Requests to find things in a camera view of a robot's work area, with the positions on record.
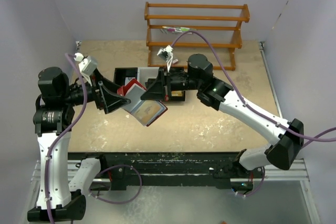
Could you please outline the clear plastic card sleeve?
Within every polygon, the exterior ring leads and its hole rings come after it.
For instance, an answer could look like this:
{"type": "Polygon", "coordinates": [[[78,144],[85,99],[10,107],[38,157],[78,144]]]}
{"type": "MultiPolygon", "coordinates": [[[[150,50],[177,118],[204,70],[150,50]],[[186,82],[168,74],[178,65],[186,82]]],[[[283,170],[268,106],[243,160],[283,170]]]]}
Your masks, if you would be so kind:
{"type": "Polygon", "coordinates": [[[141,100],[141,96],[145,93],[146,89],[141,87],[138,84],[133,84],[129,90],[127,91],[125,97],[131,100],[129,104],[123,107],[124,110],[127,112],[132,112],[135,110],[139,105],[141,105],[143,102],[141,100]]]}

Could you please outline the red leather card holder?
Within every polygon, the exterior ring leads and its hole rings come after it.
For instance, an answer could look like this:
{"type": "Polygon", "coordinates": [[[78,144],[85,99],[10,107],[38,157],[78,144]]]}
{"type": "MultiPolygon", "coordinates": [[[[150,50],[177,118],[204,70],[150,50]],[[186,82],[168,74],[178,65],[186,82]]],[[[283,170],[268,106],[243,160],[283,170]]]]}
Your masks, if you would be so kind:
{"type": "MultiPolygon", "coordinates": [[[[118,89],[118,91],[117,91],[117,94],[119,94],[119,95],[122,95],[122,96],[124,96],[125,97],[125,95],[126,95],[126,93],[127,93],[127,91],[129,90],[129,88],[133,85],[133,84],[138,84],[138,85],[140,85],[141,87],[143,87],[144,89],[145,89],[145,87],[140,83],[140,82],[138,82],[137,81],[137,79],[133,79],[133,80],[131,80],[127,85],[125,85],[125,86],[122,86],[122,87],[120,87],[119,89],[118,89]]],[[[160,101],[157,101],[158,103],[160,103],[161,105],[162,105],[162,107],[163,107],[163,109],[162,109],[162,111],[150,122],[150,124],[148,124],[148,125],[143,125],[143,126],[149,126],[149,125],[151,125],[154,121],[156,121],[162,114],[164,114],[166,111],[167,111],[167,107],[162,103],[162,102],[160,102],[160,101]]]]}

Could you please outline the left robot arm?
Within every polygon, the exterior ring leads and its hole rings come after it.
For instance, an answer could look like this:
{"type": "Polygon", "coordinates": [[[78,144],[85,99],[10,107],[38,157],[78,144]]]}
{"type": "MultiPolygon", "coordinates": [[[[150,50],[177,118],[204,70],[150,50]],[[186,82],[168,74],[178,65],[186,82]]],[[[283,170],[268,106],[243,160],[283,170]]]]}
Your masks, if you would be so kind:
{"type": "Polygon", "coordinates": [[[49,67],[38,75],[41,94],[36,99],[33,117],[40,151],[40,189],[36,206],[27,213],[29,222],[57,223],[82,220],[86,212],[89,187],[104,177],[108,165],[103,157],[85,158],[72,179],[68,178],[68,147],[71,130],[83,115],[75,117],[74,106],[95,102],[106,114],[130,100],[119,95],[119,85],[101,75],[91,74],[91,82],[69,84],[68,76],[58,67],[49,67]]]}

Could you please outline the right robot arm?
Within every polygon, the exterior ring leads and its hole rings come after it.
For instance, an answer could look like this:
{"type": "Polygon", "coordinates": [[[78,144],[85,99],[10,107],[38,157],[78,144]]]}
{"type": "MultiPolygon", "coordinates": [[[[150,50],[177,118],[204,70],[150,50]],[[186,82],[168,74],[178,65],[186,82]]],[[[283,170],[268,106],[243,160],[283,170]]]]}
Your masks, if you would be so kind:
{"type": "Polygon", "coordinates": [[[232,86],[213,75],[213,65],[202,54],[188,58],[187,69],[160,67],[142,100],[168,101],[172,91],[195,90],[206,106],[240,120],[267,140],[260,148],[244,149],[234,161],[234,173],[246,177],[255,168],[274,165],[289,170],[303,147],[304,125],[298,119],[288,121],[241,99],[232,86]]]}

